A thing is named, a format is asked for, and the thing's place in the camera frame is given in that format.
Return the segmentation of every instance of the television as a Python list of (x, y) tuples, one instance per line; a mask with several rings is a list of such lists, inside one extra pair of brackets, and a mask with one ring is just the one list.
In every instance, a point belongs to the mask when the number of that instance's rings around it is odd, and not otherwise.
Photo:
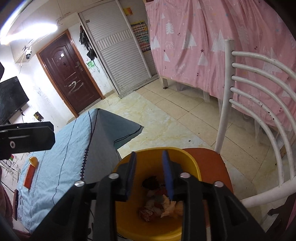
[(0, 125), (29, 101), (17, 77), (0, 82)]

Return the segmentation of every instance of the marble floor tile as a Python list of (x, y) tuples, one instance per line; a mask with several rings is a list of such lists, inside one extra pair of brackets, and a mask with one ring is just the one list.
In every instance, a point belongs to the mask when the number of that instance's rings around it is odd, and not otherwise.
[(199, 136), (208, 145), (211, 146), (215, 143), (218, 131), (196, 116), (187, 113), (179, 119), (179, 122)]
[(255, 135), (234, 124), (227, 129), (225, 136), (262, 164), (269, 145), (256, 142)]
[[(225, 166), (227, 168), (234, 195), (242, 200), (247, 197), (251, 197), (257, 194), (256, 188), (253, 183), (250, 182), (242, 173), (240, 173), (229, 161), (222, 157)], [(274, 208), (272, 203), (261, 205), (258, 207), (248, 208), (248, 211), (261, 224), (267, 218), (267, 213), (270, 209)]]
[(182, 109), (181, 107), (175, 105), (174, 103), (163, 99), (155, 104), (157, 107), (168, 113), (171, 117), (175, 118), (176, 120), (188, 113), (186, 110)]
[(113, 93), (112, 95), (108, 96), (106, 100), (108, 102), (108, 105), (112, 106), (115, 105), (117, 102), (121, 101), (122, 99), (120, 99), (116, 93)]
[(168, 97), (166, 97), (166, 99), (187, 111), (192, 110), (194, 107), (196, 107), (203, 101), (200, 98), (193, 99), (191, 97), (179, 93), (178, 91), (169, 95)]
[(224, 138), (221, 155), (237, 168), (249, 181), (252, 181), (260, 164), (248, 153), (227, 137)]
[(267, 232), (267, 230), (271, 227), (275, 219), (277, 218), (278, 214), (273, 214), (272, 216), (266, 216), (266, 219), (263, 220), (261, 223), (261, 228)]
[(159, 101), (163, 100), (163, 97), (147, 90), (146, 92), (144, 92), (143, 94), (141, 94), (144, 98), (146, 98), (147, 100), (149, 100), (150, 102), (152, 102), (153, 104), (158, 103)]
[(159, 79), (157, 79), (157, 80), (154, 80), (154, 81), (150, 82), (149, 84), (145, 85), (144, 88), (147, 90), (151, 90), (154, 87), (158, 87), (159, 85), (161, 85), (161, 84), (160, 84)]
[(147, 89), (145, 89), (144, 87), (139, 88), (138, 90), (136, 90), (136, 92), (140, 95), (144, 94), (145, 92), (147, 92)]
[(120, 147), (118, 149), (118, 152), (120, 154), (120, 156), (122, 158), (124, 158), (125, 156), (127, 156), (129, 153), (132, 152), (131, 148), (129, 147), (128, 143), (126, 143), (125, 145), (123, 145), (122, 147)]
[(107, 99), (103, 99), (96, 103), (94, 106), (92, 106), (90, 109), (100, 108), (100, 109), (106, 109), (109, 107)]
[(218, 101), (214, 101), (212, 99), (210, 102), (203, 101), (198, 106), (190, 110), (190, 113), (218, 130), (220, 122)]
[(268, 136), (262, 131), (262, 128), (259, 129), (259, 124), (255, 122), (255, 120), (251, 117), (245, 115), (243, 117), (243, 113), (238, 110), (231, 108), (229, 121), (232, 122), (233, 125), (236, 125), (242, 129), (244, 129), (247, 133), (253, 136), (256, 139), (257, 143), (262, 143), (267, 146), (270, 146), (270, 140)]
[[(283, 157), (282, 163), (284, 171), (284, 180), (287, 181), (290, 178), (289, 163), (287, 156)], [(258, 193), (265, 192), (279, 185), (278, 168), (272, 146), (269, 148), (267, 155), (258, 173), (255, 175), (252, 183), (256, 187)], [(280, 203), (283, 204), (283, 200), (275, 202), (275, 205), (278, 206)]]
[(161, 86), (161, 83), (159, 80), (155, 80), (157, 81), (158, 84), (155, 84), (155, 87), (153, 87), (150, 91), (154, 92), (155, 94), (160, 95), (163, 98), (168, 97), (169, 95), (171, 95), (172, 93), (176, 92), (176, 90), (167, 88), (167, 89), (163, 89)]
[(193, 148), (204, 143), (184, 125), (136, 92), (111, 102), (115, 104), (109, 106), (108, 111), (144, 126), (141, 134), (119, 149), (122, 157), (131, 151), (145, 148), (159, 146)]

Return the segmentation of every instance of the metal screw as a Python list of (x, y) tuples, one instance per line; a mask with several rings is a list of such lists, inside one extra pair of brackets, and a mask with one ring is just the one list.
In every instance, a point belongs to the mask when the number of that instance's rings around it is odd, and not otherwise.
[(74, 185), (75, 185), (76, 187), (82, 187), (82, 186), (84, 185), (84, 181), (81, 181), (81, 180), (76, 181), (76, 182), (74, 183)]
[(118, 175), (117, 173), (111, 173), (111, 174), (109, 175), (109, 178), (110, 178), (110, 179), (117, 179), (117, 178), (119, 178), (119, 175)]
[(189, 178), (189, 177), (190, 177), (190, 174), (189, 174), (188, 172), (182, 172), (182, 173), (180, 174), (180, 177), (181, 177), (181, 178)]
[(10, 147), (11, 147), (12, 149), (15, 148), (15, 142), (14, 142), (14, 141), (11, 141), (9, 144), (10, 144)]
[(216, 182), (214, 183), (214, 186), (215, 186), (215, 187), (218, 187), (218, 188), (221, 188), (221, 187), (224, 186), (224, 183), (221, 182), (221, 181), (216, 181)]

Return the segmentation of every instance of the light blue bedsheet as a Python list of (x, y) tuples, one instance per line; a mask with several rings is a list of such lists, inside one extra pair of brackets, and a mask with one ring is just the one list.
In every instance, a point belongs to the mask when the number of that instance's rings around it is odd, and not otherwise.
[(93, 109), (61, 129), (51, 150), (31, 153), (39, 161), (31, 188), (23, 186), (29, 161), (17, 187), (17, 215), (24, 227), (33, 232), (75, 181), (93, 183), (112, 172), (121, 160), (117, 149), (142, 129), (116, 114)]

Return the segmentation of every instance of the trash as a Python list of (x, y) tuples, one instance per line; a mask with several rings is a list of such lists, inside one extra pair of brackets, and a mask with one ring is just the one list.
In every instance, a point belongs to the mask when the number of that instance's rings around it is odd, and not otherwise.
[(151, 176), (142, 182), (142, 186), (149, 190), (156, 190), (159, 188), (159, 182), (156, 180), (156, 176)]
[(157, 181), (156, 176), (151, 176), (142, 182), (142, 186), (149, 189), (149, 198), (144, 207), (139, 209), (140, 218), (146, 222), (151, 222), (157, 217), (170, 216), (177, 218), (183, 216), (183, 202), (171, 201), (167, 195), (164, 184)]

